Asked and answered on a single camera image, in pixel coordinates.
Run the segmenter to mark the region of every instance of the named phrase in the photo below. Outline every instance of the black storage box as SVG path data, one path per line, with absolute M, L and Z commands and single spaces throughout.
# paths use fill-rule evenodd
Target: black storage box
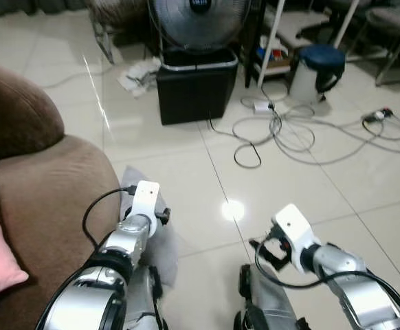
M 237 67 L 238 59 L 229 49 L 208 55 L 169 52 L 157 73 L 162 124 L 222 117 Z

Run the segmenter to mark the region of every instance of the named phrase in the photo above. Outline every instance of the electric fan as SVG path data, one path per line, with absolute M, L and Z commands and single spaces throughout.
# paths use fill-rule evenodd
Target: electric fan
M 238 58 L 227 48 L 251 0 L 148 0 L 159 32 L 157 88 L 162 124 L 221 117 Z

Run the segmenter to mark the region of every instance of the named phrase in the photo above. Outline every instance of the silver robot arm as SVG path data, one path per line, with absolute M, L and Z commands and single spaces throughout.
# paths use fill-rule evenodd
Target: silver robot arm
M 289 244 L 288 259 L 299 272 L 313 272 L 318 278 L 345 271 L 368 272 L 358 256 L 331 244 L 322 245 L 293 204 L 276 214 L 272 222 L 271 233 Z M 400 310 L 375 280 L 348 275 L 336 277 L 327 284 L 339 298 L 354 330 L 400 329 Z
M 162 327 L 153 296 L 158 275 L 138 265 L 157 228 L 158 193 L 159 184 L 139 182 L 126 219 L 57 291 L 37 329 L 121 330 L 128 322 L 135 329 Z

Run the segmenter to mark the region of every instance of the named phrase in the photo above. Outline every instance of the white tile floor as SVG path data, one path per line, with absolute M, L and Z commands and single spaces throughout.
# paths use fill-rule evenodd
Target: white tile floor
M 298 205 L 323 241 L 360 254 L 400 291 L 400 155 L 366 146 L 343 162 L 310 166 L 289 159 L 270 142 L 258 149 L 260 168 L 239 168 L 232 159 L 238 146 L 232 138 L 211 132 L 205 122 L 162 126 L 157 91 L 136 100 L 119 86 L 120 71 L 141 56 L 141 45 L 126 47 L 115 52 L 117 64 L 111 67 L 93 39 L 86 12 L 0 18 L 0 65 L 43 86 L 66 132 L 99 146 L 119 176 L 129 164 L 162 185 L 179 239 L 177 284 L 163 304 L 171 329 L 232 328 L 243 304 L 236 289 L 238 270 L 254 254 L 247 240 L 262 236 L 270 217 L 289 202 Z M 91 75 L 66 79 L 87 70 Z M 265 89 L 271 98 L 285 93 L 278 82 L 266 83 Z M 230 130 L 236 120 L 252 115 L 240 104 L 247 95 L 262 96 L 254 84 L 245 89 L 238 75 L 224 117 L 214 121 L 218 129 Z M 400 84 L 376 88 L 373 77 L 356 65 L 346 66 L 327 99 L 316 114 L 336 124 L 384 106 L 400 117 Z M 293 105 L 286 99 L 277 109 L 285 112 Z M 316 144 L 310 154 L 299 155 L 306 161 L 324 162 L 359 144 L 332 129 L 310 126 Z M 354 129 L 365 136 L 360 126 Z M 267 121 L 243 124 L 238 132 L 253 139 L 269 133 Z M 386 132 L 400 136 L 391 125 Z M 296 146 L 306 140 L 297 126 L 285 124 L 283 133 Z M 400 142 L 379 144 L 400 151 Z M 248 152 L 241 159 L 254 161 Z M 290 282 L 313 278 L 291 267 L 280 277 Z M 350 329 L 327 288 L 289 293 L 297 315 L 307 316 L 314 329 Z

